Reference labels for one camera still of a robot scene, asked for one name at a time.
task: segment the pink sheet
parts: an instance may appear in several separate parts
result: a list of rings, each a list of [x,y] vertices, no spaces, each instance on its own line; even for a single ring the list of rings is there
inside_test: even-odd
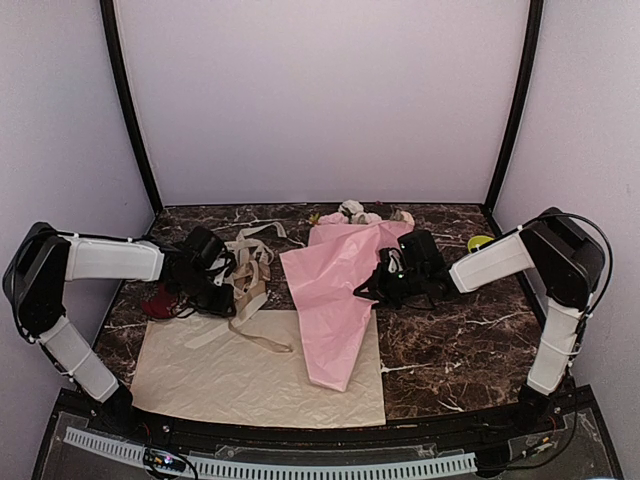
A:
[[[319,225],[309,247],[280,255],[296,304],[311,383],[344,392],[355,366],[374,302],[353,290],[371,276],[378,250],[397,247],[413,226]]]

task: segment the marble tabletop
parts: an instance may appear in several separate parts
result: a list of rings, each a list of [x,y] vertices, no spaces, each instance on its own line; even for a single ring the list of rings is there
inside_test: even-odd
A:
[[[416,228],[433,233],[447,262],[466,253],[473,235],[491,234],[476,205],[366,205],[367,211],[383,218],[398,208],[411,212]],[[151,233],[173,242],[203,225],[224,240],[233,240],[242,228],[278,221],[288,239],[278,238],[272,228],[255,237],[282,253],[306,243],[312,214],[336,209],[335,204],[172,207],[160,214]],[[271,272],[264,308],[294,309],[278,258]],[[127,385],[135,373],[148,320],[140,301],[153,293],[152,284],[125,283],[96,341],[100,358]],[[515,403],[540,338],[536,317],[513,277],[471,294],[454,295],[433,311],[382,309],[377,319],[389,420]]]

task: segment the gray wall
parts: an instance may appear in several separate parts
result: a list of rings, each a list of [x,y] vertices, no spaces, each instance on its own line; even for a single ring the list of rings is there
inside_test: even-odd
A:
[[[627,478],[640,478],[640,4],[547,2],[503,228],[549,205],[608,233],[613,284],[575,367],[591,383]]]
[[[163,200],[484,200],[528,3],[118,2]]]
[[[137,235],[152,213],[135,166],[109,67],[98,2],[0,6],[0,268],[31,224]],[[70,285],[69,315],[92,340],[111,282]],[[63,381],[15,331],[0,299],[2,471],[30,478]]]

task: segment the brown paper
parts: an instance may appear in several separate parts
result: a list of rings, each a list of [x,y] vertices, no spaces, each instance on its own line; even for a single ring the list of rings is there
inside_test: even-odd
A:
[[[192,315],[150,322],[131,390],[142,410],[189,420],[262,427],[384,425],[380,352],[369,322],[347,391],[311,385],[295,311],[264,310],[243,332],[290,344],[282,355],[227,332],[200,348],[185,344],[226,320]]]

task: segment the ventilation grille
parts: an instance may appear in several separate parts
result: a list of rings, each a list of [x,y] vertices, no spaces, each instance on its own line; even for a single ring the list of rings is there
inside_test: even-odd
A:
[[[121,463],[144,468],[142,458],[145,448],[141,445],[102,437],[73,427],[67,428],[64,442]],[[412,462],[340,467],[261,465],[214,460],[198,455],[189,455],[188,459],[202,479],[422,480],[462,475],[477,470],[473,453]],[[182,477],[193,478],[194,475],[187,467]]]

